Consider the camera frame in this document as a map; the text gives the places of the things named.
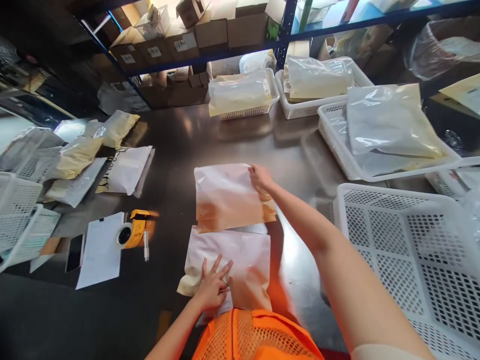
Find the metal shelving unit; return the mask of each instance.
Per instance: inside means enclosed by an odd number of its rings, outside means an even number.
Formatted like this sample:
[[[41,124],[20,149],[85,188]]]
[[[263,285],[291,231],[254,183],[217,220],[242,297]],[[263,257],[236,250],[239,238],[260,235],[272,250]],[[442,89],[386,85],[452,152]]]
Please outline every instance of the metal shelving unit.
[[[295,19],[295,9],[297,7],[298,0],[285,1],[285,12],[283,14],[283,20],[280,26],[280,32],[278,36],[279,39],[277,41],[265,41],[263,46],[258,49],[274,49],[278,69],[283,69],[285,57],[287,55],[287,49],[289,43],[292,41],[307,40],[316,36],[329,35],[347,30],[365,28],[373,25],[398,24],[405,20],[433,14],[448,14],[450,16],[455,16],[480,7],[480,0],[463,0],[447,4],[443,4],[438,0],[419,0],[417,4],[415,4],[411,9],[382,13],[376,7],[374,7],[369,2],[369,0],[360,0],[350,21],[341,22],[341,17],[348,4],[348,0],[343,0],[337,2],[330,8],[323,21],[307,24],[304,30],[300,31],[300,24],[297,19]],[[108,48],[106,48],[102,44],[96,33],[101,29],[102,25],[107,23],[110,19],[112,19],[115,25],[119,28],[119,30],[122,31],[123,29],[115,20],[115,17],[111,13],[111,10],[134,2],[135,0],[102,0],[100,2],[94,2],[91,5],[85,5],[85,1],[77,0],[73,3],[71,12],[81,24],[81,26],[90,34],[93,41],[102,49],[105,55],[117,67],[118,71],[120,71],[120,73],[125,76],[130,85],[137,91],[137,93],[148,105],[150,104],[143,97],[136,84],[130,79],[131,77],[141,74],[179,68],[188,65],[207,63],[209,61],[231,58],[248,53],[247,51],[232,49],[230,51],[224,51],[215,54],[201,55],[200,57],[185,61],[162,63],[158,65],[148,66],[142,70],[127,72],[122,69],[122,67],[115,60],[112,54],[110,54]],[[305,11],[308,11],[309,9],[310,7],[308,5],[305,6]],[[97,28],[92,29],[90,25],[85,21],[85,18],[101,13],[105,13],[105,19],[100,23],[99,26],[97,26]]]

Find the orange mesh vest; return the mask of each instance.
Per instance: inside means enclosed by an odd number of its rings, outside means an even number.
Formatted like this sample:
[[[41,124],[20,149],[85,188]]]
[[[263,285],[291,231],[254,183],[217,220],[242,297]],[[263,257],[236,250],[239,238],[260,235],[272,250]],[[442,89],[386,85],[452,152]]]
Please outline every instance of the orange mesh vest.
[[[192,360],[324,360],[309,333],[265,310],[232,309],[212,320]]]

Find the beige package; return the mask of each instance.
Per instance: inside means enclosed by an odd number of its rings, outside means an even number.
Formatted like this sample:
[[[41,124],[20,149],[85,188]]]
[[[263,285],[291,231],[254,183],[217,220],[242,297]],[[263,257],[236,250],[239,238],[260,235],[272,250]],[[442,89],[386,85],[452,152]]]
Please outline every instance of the beige package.
[[[101,134],[103,145],[118,150],[122,147],[122,140],[140,119],[139,115],[129,114],[116,110],[112,116],[105,121],[105,131]]]
[[[218,269],[230,260],[233,266],[225,277],[233,306],[244,310],[272,310],[267,288],[270,283],[270,236],[266,234],[220,231],[199,233],[192,226],[185,260],[185,275],[177,292],[192,297],[202,280],[202,263],[207,259],[210,271],[218,255],[222,255]]]
[[[94,162],[102,146],[102,138],[79,136],[65,145],[58,156],[56,166],[49,172],[49,179],[70,180]]]
[[[200,234],[275,221],[270,195],[252,186],[247,164],[196,167],[196,219]]]

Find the stainless steel table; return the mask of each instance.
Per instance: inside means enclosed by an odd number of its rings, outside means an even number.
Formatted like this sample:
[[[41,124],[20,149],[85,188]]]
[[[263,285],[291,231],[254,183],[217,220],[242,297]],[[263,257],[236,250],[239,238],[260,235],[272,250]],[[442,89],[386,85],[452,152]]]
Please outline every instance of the stainless steel table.
[[[86,231],[89,221],[134,209],[160,213],[150,246],[122,252],[120,276],[80,291],[136,297],[155,306],[178,309],[186,299],[176,293],[184,274],[191,226],[196,223],[194,168],[213,164],[247,163],[268,167],[274,180],[328,217],[339,184],[347,182],[317,131],[318,117],[285,120],[280,104],[270,114],[221,121],[210,118],[207,105],[141,113],[148,131],[138,146],[156,148],[141,198],[91,191],[75,211],[65,213],[56,235],[68,237]],[[73,123],[78,130],[79,122]],[[431,192],[423,179],[375,183]],[[270,297],[275,312],[297,319],[321,348],[346,351],[333,313],[320,292],[315,261],[282,213],[279,221],[257,226],[271,236]],[[8,271],[34,279],[74,287],[78,271],[65,274],[65,256],[56,255],[33,274],[20,264]]]

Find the paper sheet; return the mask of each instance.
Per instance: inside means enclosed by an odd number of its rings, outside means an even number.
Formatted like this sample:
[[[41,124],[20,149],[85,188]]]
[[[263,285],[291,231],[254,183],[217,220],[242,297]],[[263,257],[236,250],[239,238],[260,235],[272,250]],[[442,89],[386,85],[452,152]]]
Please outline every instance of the paper sheet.
[[[119,276],[122,248],[115,241],[115,235],[123,223],[124,213],[119,212],[88,224],[76,290]]]

